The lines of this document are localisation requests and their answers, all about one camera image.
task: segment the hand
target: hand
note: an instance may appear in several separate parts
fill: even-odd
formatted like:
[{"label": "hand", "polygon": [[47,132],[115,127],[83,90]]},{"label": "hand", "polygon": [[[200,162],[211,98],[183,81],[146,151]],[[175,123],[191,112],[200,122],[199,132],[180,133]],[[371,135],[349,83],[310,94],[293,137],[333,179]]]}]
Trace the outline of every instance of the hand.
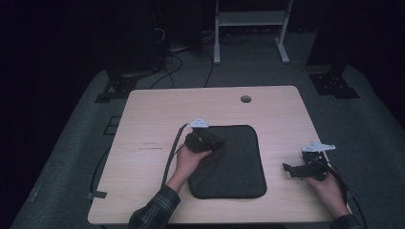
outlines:
[{"label": "hand", "polygon": [[334,219],[351,213],[343,200],[339,182],[332,174],[328,173],[323,181],[312,177],[306,177],[304,180],[315,190]]},{"label": "hand", "polygon": [[179,193],[185,181],[197,169],[200,160],[211,154],[211,152],[212,151],[194,153],[186,146],[182,145],[177,152],[176,171],[166,185]]}]

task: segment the metal stand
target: metal stand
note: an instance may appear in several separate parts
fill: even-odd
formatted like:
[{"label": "metal stand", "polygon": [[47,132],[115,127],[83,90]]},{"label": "metal stand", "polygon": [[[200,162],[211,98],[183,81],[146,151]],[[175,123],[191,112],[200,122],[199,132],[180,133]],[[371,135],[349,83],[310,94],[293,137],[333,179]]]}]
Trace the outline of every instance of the metal stand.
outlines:
[{"label": "metal stand", "polygon": [[283,42],[287,31],[289,16],[293,0],[288,0],[287,10],[276,11],[232,11],[220,12],[219,0],[215,7],[215,43],[214,43],[214,64],[221,64],[220,53],[220,27],[221,26],[270,26],[281,25],[282,30],[279,38],[276,38],[276,45],[285,64],[289,58]]}]

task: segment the plaid shirt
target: plaid shirt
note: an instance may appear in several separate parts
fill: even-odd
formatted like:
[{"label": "plaid shirt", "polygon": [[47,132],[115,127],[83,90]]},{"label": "plaid shirt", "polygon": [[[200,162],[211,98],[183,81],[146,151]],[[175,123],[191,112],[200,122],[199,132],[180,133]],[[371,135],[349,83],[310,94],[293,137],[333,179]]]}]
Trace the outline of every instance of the plaid shirt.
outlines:
[{"label": "plaid shirt", "polygon": [[[163,186],[148,204],[137,210],[129,221],[129,229],[163,229],[180,203],[179,195]],[[362,229],[353,215],[345,215],[330,224],[331,229]]]}]

